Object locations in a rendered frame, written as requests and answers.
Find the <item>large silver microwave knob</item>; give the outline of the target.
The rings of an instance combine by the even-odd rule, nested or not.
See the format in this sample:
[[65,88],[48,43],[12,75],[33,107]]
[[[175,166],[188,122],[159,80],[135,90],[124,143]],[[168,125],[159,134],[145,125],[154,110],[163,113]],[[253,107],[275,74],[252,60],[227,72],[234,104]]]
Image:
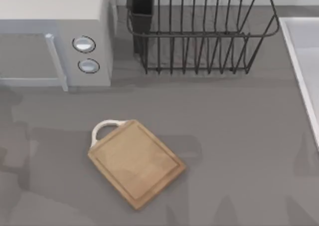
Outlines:
[[72,40],[72,46],[75,50],[81,53],[90,53],[95,50],[95,41],[88,36],[80,36]]

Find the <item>small silver microwave knob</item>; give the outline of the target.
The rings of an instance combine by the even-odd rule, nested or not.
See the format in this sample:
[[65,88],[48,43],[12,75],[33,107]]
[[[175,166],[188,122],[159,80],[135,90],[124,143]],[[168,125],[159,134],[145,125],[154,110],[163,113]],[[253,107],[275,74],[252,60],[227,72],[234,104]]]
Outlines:
[[77,65],[79,70],[86,74],[94,74],[100,69],[100,64],[96,60],[90,58],[79,61]]

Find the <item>microwave door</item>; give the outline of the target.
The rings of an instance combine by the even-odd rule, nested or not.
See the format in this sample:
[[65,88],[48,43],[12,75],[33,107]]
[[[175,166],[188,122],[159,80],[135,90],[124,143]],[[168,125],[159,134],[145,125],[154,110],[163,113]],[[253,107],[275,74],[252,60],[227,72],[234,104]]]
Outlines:
[[[0,87],[61,87],[45,41],[46,33],[0,34]],[[65,61],[54,35],[65,74]]]

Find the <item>black cutlery holder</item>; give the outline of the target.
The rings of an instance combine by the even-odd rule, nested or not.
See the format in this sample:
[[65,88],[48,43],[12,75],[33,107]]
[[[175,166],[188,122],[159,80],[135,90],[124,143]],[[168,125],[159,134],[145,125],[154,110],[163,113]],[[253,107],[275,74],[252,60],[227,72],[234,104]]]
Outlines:
[[155,0],[127,0],[129,18],[133,32],[136,34],[149,34],[154,15]]

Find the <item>pale microwave oven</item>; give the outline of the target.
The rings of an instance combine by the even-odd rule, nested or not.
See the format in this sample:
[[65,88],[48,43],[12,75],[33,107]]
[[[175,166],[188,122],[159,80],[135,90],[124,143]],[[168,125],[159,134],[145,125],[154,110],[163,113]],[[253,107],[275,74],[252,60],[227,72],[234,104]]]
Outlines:
[[[0,34],[50,33],[57,37],[69,89],[111,85],[117,19],[115,0],[0,0]],[[83,35],[95,41],[94,51],[74,49],[72,40]],[[100,64],[98,72],[79,70],[78,62],[87,58]]]

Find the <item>white sink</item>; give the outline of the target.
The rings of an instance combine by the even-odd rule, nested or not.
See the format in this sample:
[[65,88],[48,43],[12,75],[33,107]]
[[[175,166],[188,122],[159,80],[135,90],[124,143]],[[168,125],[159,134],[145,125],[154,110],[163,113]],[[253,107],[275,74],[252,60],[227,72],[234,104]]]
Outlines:
[[279,21],[319,151],[319,17]]

